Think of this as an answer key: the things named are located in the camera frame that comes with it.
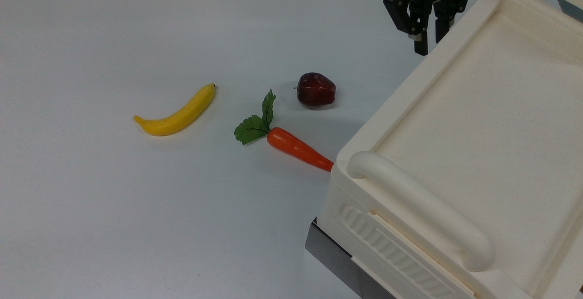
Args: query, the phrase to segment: toy fruit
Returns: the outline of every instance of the toy fruit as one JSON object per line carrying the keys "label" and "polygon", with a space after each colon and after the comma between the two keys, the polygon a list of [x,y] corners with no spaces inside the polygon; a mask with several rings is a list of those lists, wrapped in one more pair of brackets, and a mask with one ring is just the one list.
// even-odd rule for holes
{"label": "toy fruit", "polygon": [[297,83],[297,99],[308,108],[319,108],[334,102],[336,85],[319,73],[306,73]]}
{"label": "toy fruit", "polygon": [[273,120],[273,102],[275,101],[275,94],[271,90],[263,99],[262,110],[263,115],[251,115],[245,119],[235,129],[235,138],[241,141],[243,145],[267,136],[267,143],[272,147],[289,154],[292,157],[302,160],[312,166],[318,167],[325,171],[331,171],[334,165],[333,162],[326,157],[319,154],[309,145],[294,137],[285,129],[271,126]]}
{"label": "toy fruit", "polygon": [[215,96],[215,87],[213,83],[203,86],[185,106],[164,119],[146,120],[133,116],[133,120],[142,127],[144,132],[150,135],[164,137],[178,133],[192,124],[209,106]]}

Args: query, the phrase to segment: carrot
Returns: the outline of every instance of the carrot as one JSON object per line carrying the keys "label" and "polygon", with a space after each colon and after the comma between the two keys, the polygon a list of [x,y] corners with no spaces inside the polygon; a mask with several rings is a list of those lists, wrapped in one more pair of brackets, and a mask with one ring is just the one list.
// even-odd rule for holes
{"label": "carrot", "polygon": [[319,154],[309,145],[294,137],[285,129],[274,127],[267,135],[267,142],[277,150],[283,151],[292,157],[302,160],[312,166],[316,166],[325,171],[331,171],[334,164]]}
{"label": "carrot", "polygon": [[331,171],[333,162],[316,152],[313,148],[279,127],[270,128],[273,119],[273,102],[275,95],[271,90],[263,100],[263,116],[252,115],[235,129],[235,138],[243,145],[267,135],[267,142],[277,150],[307,162],[325,171]]}

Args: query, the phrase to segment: robotic arm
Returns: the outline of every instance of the robotic arm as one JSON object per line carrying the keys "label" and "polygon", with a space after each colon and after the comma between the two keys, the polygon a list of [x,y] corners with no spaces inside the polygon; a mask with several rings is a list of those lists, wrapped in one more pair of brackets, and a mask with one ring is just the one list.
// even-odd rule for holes
{"label": "robotic arm", "polygon": [[427,55],[427,23],[431,8],[437,17],[435,40],[439,42],[450,31],[456,13],[466,9],[468,0],[383,0],[383,3],[397,29],[414,40],[415,52]]}

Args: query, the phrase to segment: white tray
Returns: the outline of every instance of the white tray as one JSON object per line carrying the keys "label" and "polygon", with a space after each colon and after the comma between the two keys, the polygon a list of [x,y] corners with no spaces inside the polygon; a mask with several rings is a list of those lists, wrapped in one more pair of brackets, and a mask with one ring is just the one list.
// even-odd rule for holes
{"label": "white tray", "polygon": [[338,154],[318,224],[396,297],[571,299],[582,212],[583,25],[478,0]]}

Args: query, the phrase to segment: orange carrot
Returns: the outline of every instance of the orange carrot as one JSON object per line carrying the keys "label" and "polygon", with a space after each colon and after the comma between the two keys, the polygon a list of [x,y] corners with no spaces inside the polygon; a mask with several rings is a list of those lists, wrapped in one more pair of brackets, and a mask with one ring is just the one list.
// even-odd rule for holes
{"label": "orange carrot", "polygon": [[302,160],[312,166],[316,166],[325,171],[331,171],[334,164],[319,154],[309,145],[294,137],[285,129],[274,127],[267,135],[267,142],[277,150],[283,151],[290,156]]}

